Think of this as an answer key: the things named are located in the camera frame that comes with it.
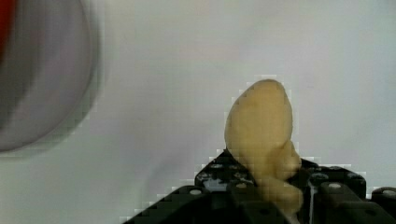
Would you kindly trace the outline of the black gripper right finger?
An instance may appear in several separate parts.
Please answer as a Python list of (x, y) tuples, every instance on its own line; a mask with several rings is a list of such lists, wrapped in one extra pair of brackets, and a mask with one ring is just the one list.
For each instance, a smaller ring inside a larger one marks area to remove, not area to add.
[(302, 160), (292, 185), (304, 194), (297, 213), (300, 224), (396, 224), (395, 188), (381, 187), (366, 195), (365, 178), (345, 167)]

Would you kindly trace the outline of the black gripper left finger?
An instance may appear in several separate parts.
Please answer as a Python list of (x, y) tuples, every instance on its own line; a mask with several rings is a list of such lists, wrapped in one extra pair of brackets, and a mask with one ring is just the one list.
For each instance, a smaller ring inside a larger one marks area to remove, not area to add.
[(122, 224), (290, 224), (225, 149), (194, 178)]

